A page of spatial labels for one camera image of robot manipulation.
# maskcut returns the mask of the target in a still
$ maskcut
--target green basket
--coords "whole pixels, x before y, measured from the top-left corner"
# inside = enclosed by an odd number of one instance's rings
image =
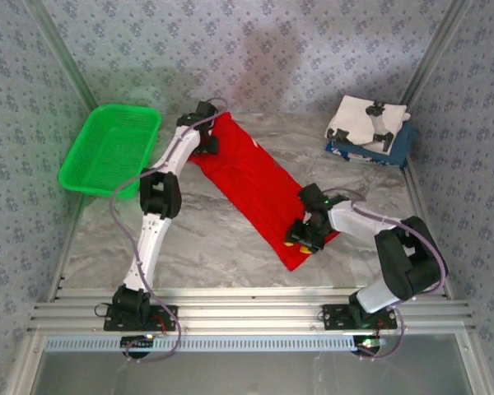
[[[111,195],[148,164],[160,124],[160,114],[147,107],[97,107],[68,153],[58,181],[72,191]],[[139,181],[135,181],[119,192],[117,198],[133,198],[138,189]]]

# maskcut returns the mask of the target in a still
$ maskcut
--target blue folded cloth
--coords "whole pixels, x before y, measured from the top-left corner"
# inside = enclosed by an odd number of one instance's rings
[[[367,150],[363,146],[347,144],[344,142],[330,141],[326,146],[326,151],[340,155],[347,161],[365,161],[379,165],[396,165],[401,169],[406,166],[406,155],[410,151],[412,142],[419,136],[419,132],[412,128],[410,122],[404,122],[401,130],[398,131],[389,155]]]

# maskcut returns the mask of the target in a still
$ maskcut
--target stack of folded clothes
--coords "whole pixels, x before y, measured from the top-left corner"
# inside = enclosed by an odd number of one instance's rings
[[[418,135],[409,119],[405,105],[344,96],[326,129],[326,151],[346,160],[404,167]]]

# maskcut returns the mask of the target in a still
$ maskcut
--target folded clothes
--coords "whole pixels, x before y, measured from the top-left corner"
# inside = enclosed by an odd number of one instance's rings
[[[286,246],[284,241],[295,219],[304,216],[298,198],[302,187],[231,114],[216,119],[212,135],[218,138],[219,152],[192,155],[190,160],[253,224],[286,267],[296,269],[309,255],[300,251],[300,245]],[[326,238],[326,243],[337,234]]]
[[[406,156],[410,151],[412,142],[418,137],[419,132],[412,128],[409,122],[403,123],[397,137],[392,143],[389,155],[370,151],[363,146],[330,141],[326,151],[340,155],[348,161],[364,161],[380,165],[397,165],[403,168],[406,165]]]
[[[325,136],[388,155],[403,121],[409,119],[406,105],[386,105],[345,95]]]

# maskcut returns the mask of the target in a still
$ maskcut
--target glass panel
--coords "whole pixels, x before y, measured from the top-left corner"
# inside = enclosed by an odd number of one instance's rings
[[[44,353],[32,395],[468,395],[453,335],[406,336],[397,354],[359,360],[345,352],[180,352],[129,364],[113,352]]]

